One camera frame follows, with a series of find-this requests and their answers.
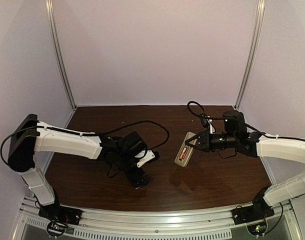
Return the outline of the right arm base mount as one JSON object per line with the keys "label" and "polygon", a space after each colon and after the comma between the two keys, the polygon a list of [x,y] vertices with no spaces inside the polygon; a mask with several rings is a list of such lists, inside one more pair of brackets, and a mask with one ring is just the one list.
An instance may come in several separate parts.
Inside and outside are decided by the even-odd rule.
{"label": "right arm base mount", "polygon": [[254,237],[261,237],[268,231],[267,218],[275,215],[271,207],[261,207],[260,204],[241,206],[231,210],[235,225],[246,224],[248,233]]}

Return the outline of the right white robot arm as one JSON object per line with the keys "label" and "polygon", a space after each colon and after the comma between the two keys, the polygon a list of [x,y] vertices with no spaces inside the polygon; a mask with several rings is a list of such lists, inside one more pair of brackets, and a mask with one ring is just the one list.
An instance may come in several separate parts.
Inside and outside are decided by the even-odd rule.
{"label": "right white robot arm", "polygon": [[[284,138],[258,132],[221,133],[200,132],[185,140],[185,145],[202,152],[235,149],[248,157],[277,158],[305,164],[305,139]],[[305,195],[305,170],[281,183],[271,185],[259,194],[253,204],[272,207],[285,200]]]}

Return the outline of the orange AAA battery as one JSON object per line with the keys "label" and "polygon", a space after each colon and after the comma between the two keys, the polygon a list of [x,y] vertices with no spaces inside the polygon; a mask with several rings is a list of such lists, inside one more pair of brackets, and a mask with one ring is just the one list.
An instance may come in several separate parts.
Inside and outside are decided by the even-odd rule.
{"label": "orange AAA battery", "polygon": [[180,160],[180,161],[183,161],[183,160],[185,159],[185,156],[186,156],[186,154],[187,154],[187,151],[188,151],[188,147],[184,146],[184,147],[182,148],[181,153],[179,154],[179,160]]}

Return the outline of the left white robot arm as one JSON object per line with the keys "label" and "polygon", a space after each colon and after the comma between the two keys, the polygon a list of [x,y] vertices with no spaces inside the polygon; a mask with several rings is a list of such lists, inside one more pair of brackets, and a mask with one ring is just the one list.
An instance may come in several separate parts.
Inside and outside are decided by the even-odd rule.
{"label": "left white robot arm", "polygon": [[125,137],[58,128],[29,114],[9,136],[8,166],[17,172],[43,207],[55,204],[55,190],[34,160],[36,152],[85,157],[115,166],[138,189],[148,184],[142,166],[157,159],[157,153],[133,131]]}

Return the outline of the white remote control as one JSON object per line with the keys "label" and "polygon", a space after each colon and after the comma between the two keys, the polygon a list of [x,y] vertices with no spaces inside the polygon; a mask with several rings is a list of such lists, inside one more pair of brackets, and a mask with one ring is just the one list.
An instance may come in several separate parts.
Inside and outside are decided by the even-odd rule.
{"label": "white remote control", "polygon": [[174,163],[177,164],[180,167],[186,167],[191,159],[191,156],[193,154],[194,148],[187,145],[186,141],[192,137],[194,137],[196,134],[193,132],[188,131],[182,141],[182,144],[179,148],[179,151],[174,159]]}

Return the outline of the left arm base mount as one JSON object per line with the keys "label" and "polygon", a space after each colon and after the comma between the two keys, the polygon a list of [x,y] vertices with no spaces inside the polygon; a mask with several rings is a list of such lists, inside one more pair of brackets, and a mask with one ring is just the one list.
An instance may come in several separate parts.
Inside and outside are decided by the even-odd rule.
{"label": "left arm base mount", "polygon": [[69,225],[78,226],[83,211],[77,208],[61,205],[40,206],[38,215],[49,220],[46,226],[47,233],[53,237],[61,237],[69,228]]}

